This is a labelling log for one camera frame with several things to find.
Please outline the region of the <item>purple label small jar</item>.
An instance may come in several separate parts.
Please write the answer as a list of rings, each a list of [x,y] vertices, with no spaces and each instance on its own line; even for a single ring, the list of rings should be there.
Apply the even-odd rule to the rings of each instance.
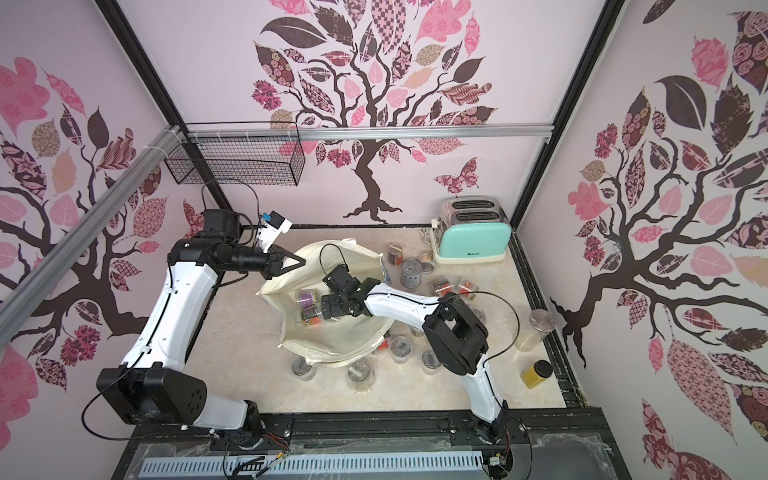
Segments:
[[[295,294],[296,302],[302,310],[314,308],[318,303],[315,289],[300,289]]]

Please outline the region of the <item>cream canvas tote bag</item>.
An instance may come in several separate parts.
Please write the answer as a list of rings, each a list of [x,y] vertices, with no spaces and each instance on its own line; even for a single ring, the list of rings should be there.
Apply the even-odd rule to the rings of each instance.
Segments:
[[[324,278],[347,266],[360,280],[389,285],[390,275],[380,253],[354,239],[319,241],[298,250],[305,265],[266,281],[258,295],[280,316],[280,345],[310,364],[344,367],[371,353],[384,341],[394,321],[387,317],[353,316]]]

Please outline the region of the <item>silver tin can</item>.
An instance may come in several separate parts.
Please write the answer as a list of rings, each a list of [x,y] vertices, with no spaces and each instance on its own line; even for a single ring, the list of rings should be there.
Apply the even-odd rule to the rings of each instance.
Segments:
[[[407,290],[416,290],[421,285],[422,262],[416,258],[405,259],[401,264],[401,285]]]

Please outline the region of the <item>clear seed jar dark lid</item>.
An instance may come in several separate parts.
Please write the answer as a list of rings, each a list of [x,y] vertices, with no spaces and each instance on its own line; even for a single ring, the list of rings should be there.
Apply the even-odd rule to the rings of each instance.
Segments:
[[[413,355],[413,343],[407,336],[393,336],[389,341],[389,352],[395,363],[404,364]]]

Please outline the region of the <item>clear seed jar striped lid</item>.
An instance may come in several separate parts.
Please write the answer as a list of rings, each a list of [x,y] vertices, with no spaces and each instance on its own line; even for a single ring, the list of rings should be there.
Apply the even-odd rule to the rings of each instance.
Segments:
[[[356,392],[369,390],[375,382],[375,370],[366,359],[358,359],[347,366],[347,384]]]

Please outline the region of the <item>tan seed jar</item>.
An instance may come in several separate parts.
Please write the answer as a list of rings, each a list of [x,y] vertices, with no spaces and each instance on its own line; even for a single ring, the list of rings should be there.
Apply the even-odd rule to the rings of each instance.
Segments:
[[[430,274],[435,270],[433,253],[430,250],[424,250],[419,254],[419,261],[424,274]]]

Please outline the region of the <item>clear seed jar grey lid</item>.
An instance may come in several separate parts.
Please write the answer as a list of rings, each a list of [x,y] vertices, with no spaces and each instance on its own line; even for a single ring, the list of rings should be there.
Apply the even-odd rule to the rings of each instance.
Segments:
[[[291,362],[291,374],[297,380],[309,382],[316,376],[317,369],[304,357],[296,356]]]

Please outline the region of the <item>red seed jar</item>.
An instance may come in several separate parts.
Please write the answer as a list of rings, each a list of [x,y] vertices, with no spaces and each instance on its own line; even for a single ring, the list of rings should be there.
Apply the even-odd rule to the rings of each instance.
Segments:
[[[462,280],[457,284],[457,293],[463,298],[472,300],[475,298],[478,291],[478,285],[472,281]]]
[[[447,278],[437,278],[431,282],[433,294],[437,297],[444,297],[449,293],[454,293],[454,285]]]

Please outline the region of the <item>clear jar sandy contents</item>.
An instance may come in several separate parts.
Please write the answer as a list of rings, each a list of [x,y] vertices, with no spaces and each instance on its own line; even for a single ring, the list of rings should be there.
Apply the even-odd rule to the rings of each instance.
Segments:
[[[548,310],[534,309],[521,324],[514,346],[522,352],[531,351],[552,333],[555,327],[554,317]]]

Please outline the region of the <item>yellow label seed jar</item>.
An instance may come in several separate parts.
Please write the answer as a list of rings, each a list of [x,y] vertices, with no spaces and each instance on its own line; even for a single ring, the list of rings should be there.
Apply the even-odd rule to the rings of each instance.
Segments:
[[[552,377],[554,369],[547,360],[536,360],[529,368],[523,371],[520,378],[527,389],[533,389],[543,381]]]

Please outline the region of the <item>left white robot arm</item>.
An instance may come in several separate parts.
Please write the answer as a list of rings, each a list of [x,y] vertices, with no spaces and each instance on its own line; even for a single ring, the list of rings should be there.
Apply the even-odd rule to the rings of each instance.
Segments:
[[[305,265],[304,258],[276,245],[292,224],[272,211],[241,239],[244,215],[209,209],[203,227],[177,241],[167,256],[166,279],[138,339],[115,368],[103,369],[96,398],[105,400],[127,425],[172,425],[246,431],[260,436],[262,424],[251,401],[209,392],[184,367],[211,301],[226,286],[223,277],[258,273],[270,280]]]

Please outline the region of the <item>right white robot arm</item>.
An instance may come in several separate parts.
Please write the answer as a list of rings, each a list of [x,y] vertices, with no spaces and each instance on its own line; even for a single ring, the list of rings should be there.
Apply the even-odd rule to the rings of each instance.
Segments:
[[[514,345],[488,353],[488,330],[462,297],[426,297],[395,289],[377,279],[352,276],[345,264],[324,274],[330,292],[321,297],[322,316],[387,317],[421,330],[445,369],[462,378],[477,420],[477,435],[487,444],[509,443],[521,424],[502,400],[490,361]]]

